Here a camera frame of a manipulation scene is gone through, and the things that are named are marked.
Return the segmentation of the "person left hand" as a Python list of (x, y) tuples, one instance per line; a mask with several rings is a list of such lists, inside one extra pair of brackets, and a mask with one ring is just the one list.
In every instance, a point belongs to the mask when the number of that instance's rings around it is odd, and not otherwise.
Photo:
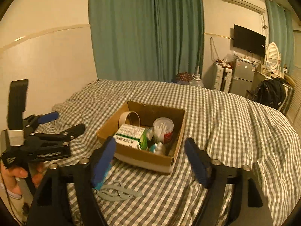
[[(37, 172), (32, 176), (32, 182), (37, 188), (44, 176), (44, 163), (36, 163), (35, 168)], [(3, 182), (8, 190), (14, 194), (22, 195), (20, 186), (17, 184), (16, 178), (25, 179), (28, 176), (28, 172), (25, 169), (18, 166), (6, 169), (3, 162), (1, 161), (1, 174), (3, 177)]]

